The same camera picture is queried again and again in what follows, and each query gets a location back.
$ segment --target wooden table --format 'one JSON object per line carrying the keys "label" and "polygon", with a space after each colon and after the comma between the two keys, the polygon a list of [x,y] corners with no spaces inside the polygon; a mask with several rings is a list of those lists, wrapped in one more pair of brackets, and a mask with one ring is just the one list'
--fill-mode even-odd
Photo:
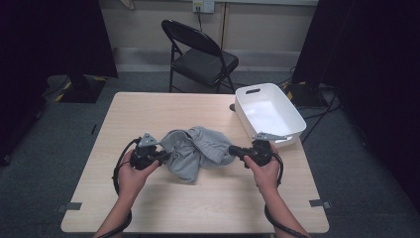
{"label": "wooden table", "polygon": [[[117,200],[111,176],[123,149],[149,132],[160,140],[174,129],[203,126],[220,131],[234,145],[251,141],[237,114],[229,109],[235,95],[180,93],[117,93],[99,132],[68,210],[64,232],[95,232]],[[324,233],[329,224],[319,199],[305,153],[299,142],[279,149],[284,161],[280,194],[310,233]],[[273,233],[263,215],[263,198],[253,174],[239,159],[224,168],[200,169],[188,183],[163,165],[146,182],[133,206],[133,233]]]}

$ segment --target person's right hand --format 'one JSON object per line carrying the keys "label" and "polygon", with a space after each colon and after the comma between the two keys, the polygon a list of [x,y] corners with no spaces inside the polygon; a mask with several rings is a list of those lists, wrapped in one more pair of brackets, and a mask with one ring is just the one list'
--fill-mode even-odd
{"label": "person's right hand", "polygon": [[[277,148],[273,144],[271,144],[271,151],[273,153],[278,153]],[[271,158],[271,161],[263,167],[257,165],[253,159],[248,156],[244,156],[244,160],[253,171],[254,179],[256,180],[261,193],[273,190],[277,191],[277,177],[280,165],[275,158]]]}

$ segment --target white basket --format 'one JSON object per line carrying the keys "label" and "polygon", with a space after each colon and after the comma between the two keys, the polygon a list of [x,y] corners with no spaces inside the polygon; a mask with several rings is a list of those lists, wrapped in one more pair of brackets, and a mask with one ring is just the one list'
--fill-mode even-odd
{"label": "white basket", "polygon": [[251,139],[259,132],[287,136],[287,140],[272,141],[282,147],[295,143],[306,128],[287,96],[272,83],[238,88],[235,95],[235,110]]}

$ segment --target carpeted floor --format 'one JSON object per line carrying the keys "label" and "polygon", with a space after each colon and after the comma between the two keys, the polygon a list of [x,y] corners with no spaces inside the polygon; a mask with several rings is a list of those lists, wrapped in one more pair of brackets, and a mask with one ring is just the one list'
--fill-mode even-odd
{"label": "carpeted floor", "polygon": [[[279,83],[289,77],[289,72],[267,71],[232,75],[240,84]],[[65,76],[51,77],[46,93],[64,80]],[[213,92],[177,80],[189,92]],[[166,92],[167,85],[168,72],[120,72],[120,78],[108,80],[95,104],[55,102],[59,91],[47,96],[42,117],[11,154],[11,165],[0,168],[0,237],[89,237],[63,233],[63,213],[55,210],[71,200],[113,96],[119,91]],[[329,87],[322,92],[327,101],[334,94]],[[222,88],[222,93],[230,92]],[[336,99],[332,108],[339,105]],[[323,111],[299,108],[304,118]],[[318,118],[306,119],[301,139],[319,194],[332,208],[326,209],[330,230],[313,236],[419,237],[419,214],[388,170],[366,150],[357,125],[338,107],[308,135]]]}

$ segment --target gray fabric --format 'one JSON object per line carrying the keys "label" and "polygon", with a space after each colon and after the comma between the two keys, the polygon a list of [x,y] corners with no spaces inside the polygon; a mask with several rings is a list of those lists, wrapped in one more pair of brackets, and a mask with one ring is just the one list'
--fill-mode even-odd
{"label": "gray fabric", "polygon": [[220,132],[204,127],[170,131],[160,144],[171,153],[166,162],[169,171],[185,181],[196,180],[200,167],[223,167],[235,160],[228,153],[232,145],[229,139]]}

